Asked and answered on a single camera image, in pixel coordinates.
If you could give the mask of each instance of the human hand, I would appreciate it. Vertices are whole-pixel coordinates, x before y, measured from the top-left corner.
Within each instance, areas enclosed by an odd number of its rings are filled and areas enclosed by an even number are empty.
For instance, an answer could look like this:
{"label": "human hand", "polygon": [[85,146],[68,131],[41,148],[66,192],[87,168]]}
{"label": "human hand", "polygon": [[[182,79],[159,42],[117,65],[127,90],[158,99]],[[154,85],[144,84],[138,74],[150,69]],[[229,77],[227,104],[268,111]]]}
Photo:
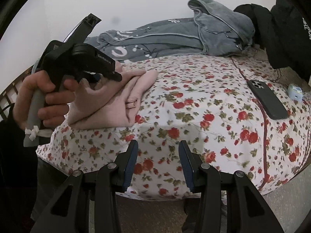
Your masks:
{"label": "human hand", "polygon": [[61,125],[65,120],[64,115],[69,111],[67,103],[71,103],[75,99],[74,91],[78,88],[78,83],[73,79],[66,79],[64,87],[67,90],[53,92],[55,85],[44,70],[27,76],[18,92],[13,108],[15,122],[22,130],[25,130],[32,95],[39,88],[46,93],[45,101],[50,106],[39,109],[38,117],[43,120],[43,125],[47,128],[55,128]]}

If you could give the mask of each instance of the blue and white plastic object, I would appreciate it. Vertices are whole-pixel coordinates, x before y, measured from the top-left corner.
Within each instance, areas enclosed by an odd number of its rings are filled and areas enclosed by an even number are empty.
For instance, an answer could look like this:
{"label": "blue and white plastic object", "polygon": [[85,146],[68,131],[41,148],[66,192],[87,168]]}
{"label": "blue and white plastic object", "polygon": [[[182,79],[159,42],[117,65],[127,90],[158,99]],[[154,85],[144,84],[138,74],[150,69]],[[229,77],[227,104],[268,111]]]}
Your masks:
{"label": "blue and white plastic object", "polygon": [[287,89],[287,94],[290,99],[302,102],[302,98],[304,97],[302,90],[300,87],[295,84],[290,84]]}

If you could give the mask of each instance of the white wall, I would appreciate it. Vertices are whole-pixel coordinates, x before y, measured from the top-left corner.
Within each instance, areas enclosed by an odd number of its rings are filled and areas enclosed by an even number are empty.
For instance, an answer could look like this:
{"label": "white wall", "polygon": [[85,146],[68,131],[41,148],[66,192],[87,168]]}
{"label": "white wall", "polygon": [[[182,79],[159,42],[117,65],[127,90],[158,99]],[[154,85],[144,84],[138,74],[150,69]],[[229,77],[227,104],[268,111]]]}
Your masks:
{"label": "white wall", "polygon": [[[275,0],[217,0],[230,9],[243,3],[271,8]],[[102,19],[91,36],[131,30],[170,18],[192,17],[188,0],[29,0],[0,41],[0,92],[41,56],[50,40],[64,40],[89,13]]]}

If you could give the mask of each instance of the floor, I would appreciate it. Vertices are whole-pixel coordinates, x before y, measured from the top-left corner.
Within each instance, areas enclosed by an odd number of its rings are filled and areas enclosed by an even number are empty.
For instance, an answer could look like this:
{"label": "floor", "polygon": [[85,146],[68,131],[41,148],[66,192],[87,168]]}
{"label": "floor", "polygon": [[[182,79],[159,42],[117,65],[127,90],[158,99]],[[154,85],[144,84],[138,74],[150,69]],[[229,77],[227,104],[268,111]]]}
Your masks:
{"label": "floor", "polygon": [[[285,233],[294,233],[311,209],[311,165],[286,185],[264,198]],[[178,233],[186,219],[183,201],[149,202],[118,197],[123,233]],[[90,208],[90,232],[94,232],[94,203]]]}

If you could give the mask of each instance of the metal screw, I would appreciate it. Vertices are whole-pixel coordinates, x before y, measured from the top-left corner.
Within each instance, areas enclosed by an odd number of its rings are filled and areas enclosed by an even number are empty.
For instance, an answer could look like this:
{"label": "metal screw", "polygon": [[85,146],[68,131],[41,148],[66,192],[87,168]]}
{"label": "metal screw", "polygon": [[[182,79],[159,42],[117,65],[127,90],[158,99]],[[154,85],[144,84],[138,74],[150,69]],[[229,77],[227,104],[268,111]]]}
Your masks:
{"label": "metal screw", "polygon": [[108,166],[107,166],[109,169],[114,169],[117,167],[117,164],[116,163],[109,163]]}
{"label": "metal screw", "polygon": [[240,178],[244,177],[244,173],[242,171],[236,171],[235,174]]}
{"label": "metal screw", "polygon": [[75,170],[73,171],[73,176],[75,177],[80,176],[81,173],[82,173],[81,170]]}
{"label": "metal screw", "polygon": [[203,169],[209,169],[209,168],[210,168],[210,165],[209,165],[209,163],[202,163],[202,164],[201,164],[201,167],[202,167]]}

